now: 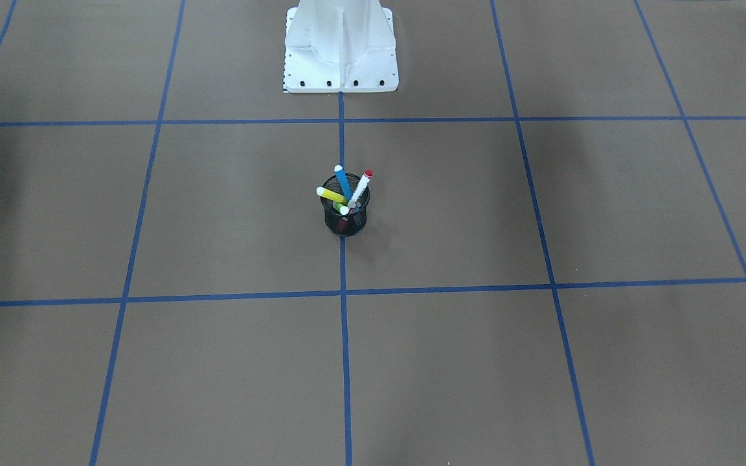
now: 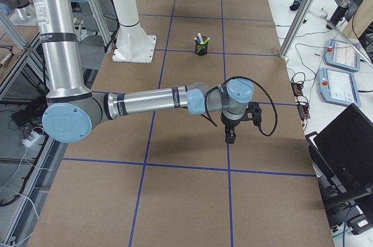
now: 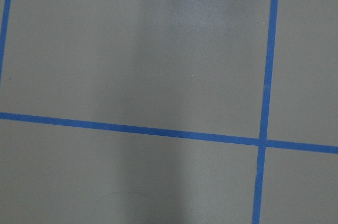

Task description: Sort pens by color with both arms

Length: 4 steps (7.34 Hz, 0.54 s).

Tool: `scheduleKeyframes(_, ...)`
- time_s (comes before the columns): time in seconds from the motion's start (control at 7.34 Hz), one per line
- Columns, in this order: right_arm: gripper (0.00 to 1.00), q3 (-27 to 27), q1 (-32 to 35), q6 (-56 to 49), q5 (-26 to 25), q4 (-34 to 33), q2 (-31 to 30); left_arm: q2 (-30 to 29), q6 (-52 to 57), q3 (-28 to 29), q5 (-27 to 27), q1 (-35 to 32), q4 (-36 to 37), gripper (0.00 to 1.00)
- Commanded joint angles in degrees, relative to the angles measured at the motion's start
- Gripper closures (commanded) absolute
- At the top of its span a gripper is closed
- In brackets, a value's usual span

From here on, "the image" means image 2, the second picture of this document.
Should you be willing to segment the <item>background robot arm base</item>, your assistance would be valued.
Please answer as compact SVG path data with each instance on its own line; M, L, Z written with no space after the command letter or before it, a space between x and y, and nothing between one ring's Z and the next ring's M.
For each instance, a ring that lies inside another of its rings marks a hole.
M1 0L1 11L16 26L36 26L36 13L29 0Z

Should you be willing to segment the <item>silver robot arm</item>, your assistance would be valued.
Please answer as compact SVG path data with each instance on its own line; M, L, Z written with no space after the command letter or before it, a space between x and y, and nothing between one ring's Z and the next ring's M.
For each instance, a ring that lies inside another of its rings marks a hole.
M185 108L190 114L221 113L226 142L234 129L257 109L253 82L236 76L215 87L204 83L136 93L96 93L85 86L71 0L33 0L40 43L50 81L48 107L42 124L46 133L62 143L87 137L92 129L120 116Z

